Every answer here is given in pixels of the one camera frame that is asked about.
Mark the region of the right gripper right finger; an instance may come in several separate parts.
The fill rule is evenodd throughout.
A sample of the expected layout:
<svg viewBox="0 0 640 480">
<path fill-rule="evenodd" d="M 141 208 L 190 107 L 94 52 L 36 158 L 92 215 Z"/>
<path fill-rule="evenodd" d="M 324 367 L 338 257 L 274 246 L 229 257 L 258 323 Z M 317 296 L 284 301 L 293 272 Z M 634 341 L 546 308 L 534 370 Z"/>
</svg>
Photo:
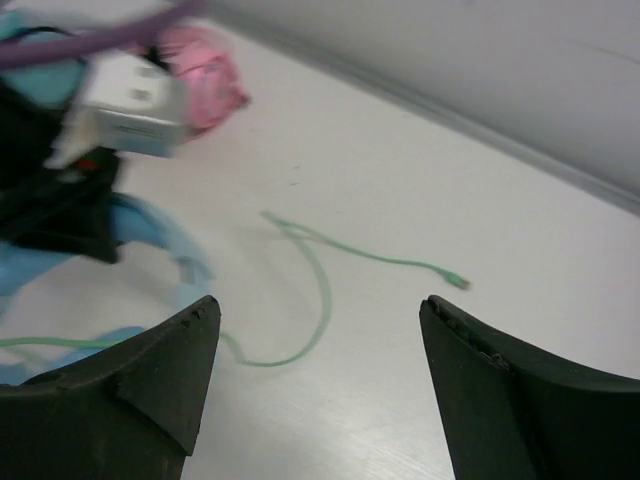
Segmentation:
<svg viewBox="0 0 640 480">
<path fill-rule="evenodd" d="M 419 317 L 456 479 L 638 478 L 638 380 L 551 354 L 435 295 Z"/>
</svg>

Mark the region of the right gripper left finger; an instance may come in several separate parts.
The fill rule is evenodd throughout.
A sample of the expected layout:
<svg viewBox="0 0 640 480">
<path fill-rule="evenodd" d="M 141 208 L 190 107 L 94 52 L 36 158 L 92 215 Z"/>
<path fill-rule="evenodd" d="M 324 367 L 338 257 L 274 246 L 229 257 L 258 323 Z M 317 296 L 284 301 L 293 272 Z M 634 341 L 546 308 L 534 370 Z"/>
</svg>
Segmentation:
<svg viewBox="0 0 640 480">
<path fill-rule="evenodd" d="M 219 339 L 205 296 L 83 360 L 1 387 L 4 479 L 178 479 Z"/>
</svg>

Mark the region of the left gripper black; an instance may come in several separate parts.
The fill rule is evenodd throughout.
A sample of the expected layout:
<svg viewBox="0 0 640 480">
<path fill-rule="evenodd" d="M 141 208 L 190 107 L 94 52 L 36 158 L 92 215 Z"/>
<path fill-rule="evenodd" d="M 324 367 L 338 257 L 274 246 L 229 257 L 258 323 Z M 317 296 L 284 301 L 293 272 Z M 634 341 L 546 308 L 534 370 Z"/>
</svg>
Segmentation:
<svg viewBox="0 0 640 480">
<path fill-rule="evenodd" d="M 69 106 L 41 107 L 1 84 L 1 239 L 114 263 L 110 197 L 119 156 L 94 147 L 62 169 L 44 165 Z"/>
</svg>

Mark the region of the light blue headphones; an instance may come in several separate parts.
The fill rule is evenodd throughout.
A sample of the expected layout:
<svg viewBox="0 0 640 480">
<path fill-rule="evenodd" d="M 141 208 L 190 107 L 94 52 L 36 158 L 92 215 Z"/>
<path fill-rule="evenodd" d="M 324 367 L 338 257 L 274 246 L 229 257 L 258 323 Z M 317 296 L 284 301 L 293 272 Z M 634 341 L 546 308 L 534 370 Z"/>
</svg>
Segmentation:
<svg viewBox="0 0 640 480">
<path fill-rule="evenodd" d="M 212 270 L 201 248 L 164 211 L 113 191 L 122 159 L 99 143 L 61 169 L 45 166 L 71 105 L 42 107 L 1 85 L 1 310 L 22 287 L 74 256 L 107 264 L 138 242 L 168 252 L 181 267 L 174 307 L 209 295 Z"/>
</svg>

